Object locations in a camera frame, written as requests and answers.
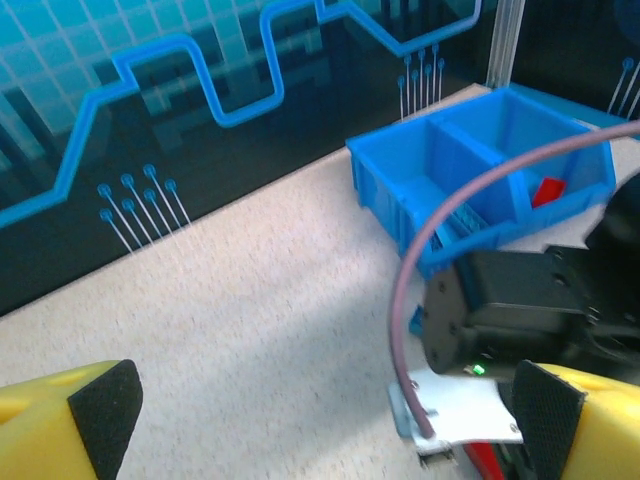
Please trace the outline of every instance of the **dark blue background panel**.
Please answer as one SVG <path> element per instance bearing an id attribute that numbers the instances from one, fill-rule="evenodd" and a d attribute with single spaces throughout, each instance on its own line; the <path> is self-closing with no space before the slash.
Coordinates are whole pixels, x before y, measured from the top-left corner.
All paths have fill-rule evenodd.
<path id="1" fill-rule="evenodd" d="M 515 82 L 636 119 L 639 74 L 640 0 L 527 2 Z"/>
<path id="2" fill-rule="evenodd" d="M 29 45 L 60 40 L 73 59 L 59 56 L 52 66 L 51 55 L 38 50 L 29 58 L 39 73 L 23 82 L 20 69 L 12 70 L 20 50 L 12 45 L 21 40 L 11 30 L 0 36 L 8 45 L 0 53 L 0 313 L 409 113 L 412 101 L 398 90 L 405 49 L 418 45 L 409 69 L 423 70 L 434 60 L 429 35 L 462 25 L 475 5 L 469 0 L 456 11 L 449 3 L 464 2 L 361 2 L 372 12 L 366 18 L 383 27 L 385 44 L 344 9 L 353 2 L 287 0 L 301 8 L 275 10 L 265 49 L 261 18 L 271 2 L 229 2 L 218 11 L 219 2 L 207 0 L 160 0 L 151 10 L 120 0 L 111 2 L 116 13 L 86 8 L 92 2 L 60 18 L 48 4 L 64 29 L 58 37 L 30 33 L 11 9 L 0 18 L 20 38 L 33 35 Z M 168 10 L 157 11 L 163 5 Z M 439 43 L 442 91 L 427 101 L 484 81 L 493 15 L 487 7 Z M 123 49 L 110 46 L 126 39 Z M 176 42 L 181 48 L 169 48 Z M 139 47 L 150 44 L 164 53 L 142 61 L 137 55 L 148 50 Z M 422 60 L 420 45 L 427 46 Z M 105 95 L 111 100 L 102 101 Z"/>

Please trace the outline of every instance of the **speckled tabletop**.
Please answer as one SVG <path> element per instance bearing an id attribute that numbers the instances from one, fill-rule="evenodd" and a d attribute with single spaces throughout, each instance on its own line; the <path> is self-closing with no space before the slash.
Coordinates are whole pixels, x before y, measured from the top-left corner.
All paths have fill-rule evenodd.
<path id="1" fill-rule="evenodd" d="M 614 153 L 622 180 L 640 146 Z M 580 243 L 598 213 L 513 248 Z M 458 478 L 422 470 L 389 413 L 398 265 L 342 150 L 5 317 L 0 383 L 133 359 L 145 400 L 121 479 Z M 423 364 L 415 339 L 407 355 Z"/>

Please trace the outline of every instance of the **red component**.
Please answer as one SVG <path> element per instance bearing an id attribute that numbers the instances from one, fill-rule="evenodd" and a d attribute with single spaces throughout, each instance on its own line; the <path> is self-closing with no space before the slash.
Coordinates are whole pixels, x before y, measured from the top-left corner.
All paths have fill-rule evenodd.
<path id="1" fill-rule="evenodd" d="M 538 208 L 557 200 L 562 196 L 565 188 L 567 188 L 567 182 L 564 180 L 545 177 L 533 197 L 533 208 Z"/>
<path id="2" fill-rule="evenodd" d="M 483 480 L 505 480 L 500 462 L 488 443 L 469 443 L 464 451 L 471 463 L 478 469 Z"/>

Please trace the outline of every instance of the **purple cable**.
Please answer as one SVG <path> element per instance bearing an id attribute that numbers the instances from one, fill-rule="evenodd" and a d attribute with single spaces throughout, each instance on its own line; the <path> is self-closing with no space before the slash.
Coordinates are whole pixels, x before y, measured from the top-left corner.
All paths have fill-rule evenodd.
<path id="1" fill-rule="evenodd" d="M 389 346 L 391 349 L 393 368 L 396 372 L 400 389 L 407 401 L 409 410 L 413 414 L 413 417 L 420 428 L 420 433 L 424 438 L 431 438 L 435 432 L 429 422 L 429 419 L 424 413 L 416 392 L 411 387 L 411 379 L 409 378 L 409 373 L 407 371 L 407 360 L 404 355 L 403 337 L 405 331 L 405 318 L 403 315 L 403 307 L 413 269 L 415 268 L 425 245 L 433 236 L 436 228 L 440 226 L 456 208 L 466 202 L 473 195 L 517 170 L 540 163 L 550 157 L 555 157 L 556 155 L 562 155 L 574 150 L 590 147 L 608 140 L 614 140 L 622 137 L 633 137 L 636 135 L 640 135 L 640 120 L 581 135 L 575 135 L 564 140 L 536 148 L 535 150 L 509 160 L 508 162 L 483 173 L 479 177 L 474 178 L 464 187 L 460 188 L 453 195 L 447 198 L 415 236 L 407 250 L 404 260 L 402 261 L 402 265 L 400 266 L 400 271 L 393 288 L 389 321 Z"/>

